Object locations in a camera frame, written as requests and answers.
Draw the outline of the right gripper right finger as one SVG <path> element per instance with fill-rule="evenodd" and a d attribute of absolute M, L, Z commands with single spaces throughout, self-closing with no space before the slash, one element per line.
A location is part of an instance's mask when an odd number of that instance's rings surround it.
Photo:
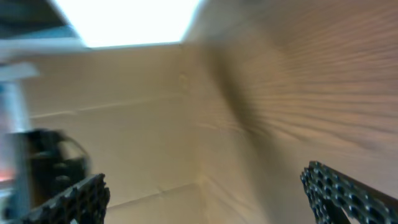
<path fill-rule="evenodd" d="M 397 199 L 318 161 L 300 175 L 315 222 L 397 224 Z"/>

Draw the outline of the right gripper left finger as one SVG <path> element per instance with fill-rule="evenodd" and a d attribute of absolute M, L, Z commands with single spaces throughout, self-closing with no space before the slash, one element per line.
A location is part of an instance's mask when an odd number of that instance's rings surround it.
<path fill-rule="evenodd" d="M 91 175 L 11 224 L 104 224 L 110 190 L 104 174 Z"/>

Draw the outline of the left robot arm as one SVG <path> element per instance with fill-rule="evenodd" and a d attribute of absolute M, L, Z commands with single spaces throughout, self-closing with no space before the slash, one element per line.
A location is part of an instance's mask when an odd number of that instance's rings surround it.
<path fill-rule="evenodd" d="M 33 195 L 45 203 L 39 214 L 46 222 L 65 218 L 67 223 L 78 220 L 75 199 L 61 193 L 84 180 L 90 169 L 90 157 L 72 138 L 61 131 L 31 129 L 13 133 L 9 137 L 16 150 L 17 177 L 14 190 L 6 199 L 3 210 L 6 220 L 27 218 Z"/>

